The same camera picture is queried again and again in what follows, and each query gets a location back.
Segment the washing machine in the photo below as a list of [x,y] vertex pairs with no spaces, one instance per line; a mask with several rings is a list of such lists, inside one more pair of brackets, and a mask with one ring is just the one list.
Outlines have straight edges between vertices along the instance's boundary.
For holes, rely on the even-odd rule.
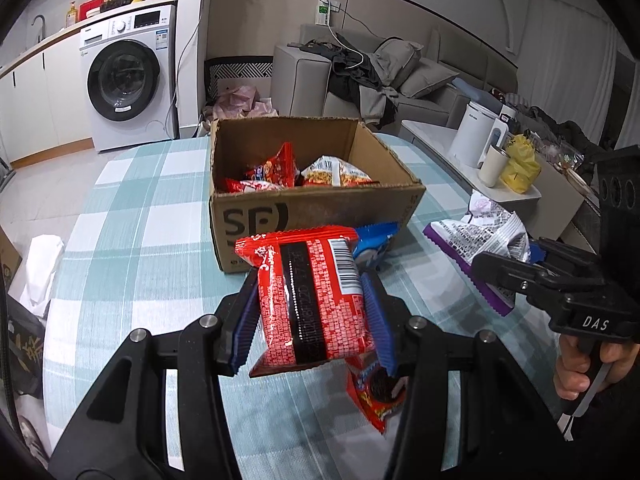
[[175,139],[174,31],[173,5],[81,29],[85,101],[96,151]]

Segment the sf logo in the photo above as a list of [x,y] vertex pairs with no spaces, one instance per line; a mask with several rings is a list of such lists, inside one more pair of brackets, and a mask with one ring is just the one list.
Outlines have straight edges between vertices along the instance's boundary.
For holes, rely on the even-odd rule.
[[[242,209],[227,209],[223,211],[223,219],[227,225],[225,234],[229,237],[238,238],[241,236],[252,236],[258,234],[258,226],[266,226],[275,222],[274,229],[269,231],[284,231],[289,222],[289,209],[282,202],[274,204],[275,210],[271,206],[253,207],[246,212],[246,218]],[[235,246],[235,241],[227,240],[229,247]]]

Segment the yellow plastic bag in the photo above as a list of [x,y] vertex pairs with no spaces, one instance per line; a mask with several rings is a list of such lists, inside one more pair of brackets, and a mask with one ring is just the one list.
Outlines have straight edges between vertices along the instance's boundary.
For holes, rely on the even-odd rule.
[[533,144],[524,135],[516,135],[504,151],[510,159],[500,175],[500,180],[516,193],[526,192],[541,170],[536,162],[536,150]]

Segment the plaid tablecloth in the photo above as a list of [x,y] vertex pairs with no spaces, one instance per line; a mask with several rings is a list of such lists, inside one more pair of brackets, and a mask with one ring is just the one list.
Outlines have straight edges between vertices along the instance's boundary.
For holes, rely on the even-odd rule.
[[[519,298],[498,316],[458,267],[422,234],[428,222],[460,218],[468,195],[427,155],[380,135],[427,191],[382,265],[390,294],[449,332],[491,328],[553,411],[556,339],[546,317]],[[109,162],[78,218],[56,275],[44,347],[44,399],[52,444],[130,330],[180,330],[214,312],[244,275],[224,275],[213,253],[208,213],[209,139],[158,142]],[[399,417],[385,436],[345,392],[333,362],[306,372],[249,379],[264,350],[254,338],[248,366],[222,378],[226,417],[245,479],[381,478]],[[167,380],[170,462],[181,466],[176,375]],[[450,374],[444,466],[456,463],[460,383]]]

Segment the washing machine control panel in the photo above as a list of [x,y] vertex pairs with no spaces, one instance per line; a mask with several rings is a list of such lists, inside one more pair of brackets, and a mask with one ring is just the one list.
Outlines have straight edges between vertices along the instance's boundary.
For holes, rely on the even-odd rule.
[[93,23],[80,31],[80,48],[101,43],[107,38],[129,36],[147,29],[168,27],[175,6],[165,5],[120,14],[103,22]]

